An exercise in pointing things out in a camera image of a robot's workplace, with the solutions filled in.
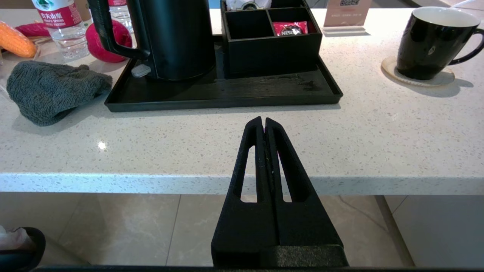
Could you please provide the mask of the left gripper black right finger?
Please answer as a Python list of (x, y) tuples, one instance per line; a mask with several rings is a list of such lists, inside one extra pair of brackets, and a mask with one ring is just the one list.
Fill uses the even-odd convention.
[(343, 243), (323, 207), (283, 126), (267, 118), (268, 180), (282, 246), (337, 246)]

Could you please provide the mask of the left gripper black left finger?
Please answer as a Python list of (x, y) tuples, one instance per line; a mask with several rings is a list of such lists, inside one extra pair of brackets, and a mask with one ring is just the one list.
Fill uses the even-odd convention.
[[(255, 148), (257, 201), (241, 200), (250, 148)], [(273, 201), (268, 184), (261, 117), (244, 127), (232, 178), (211, 241), (215, 266), (268, 266), (268, 252), (277, 244)]]

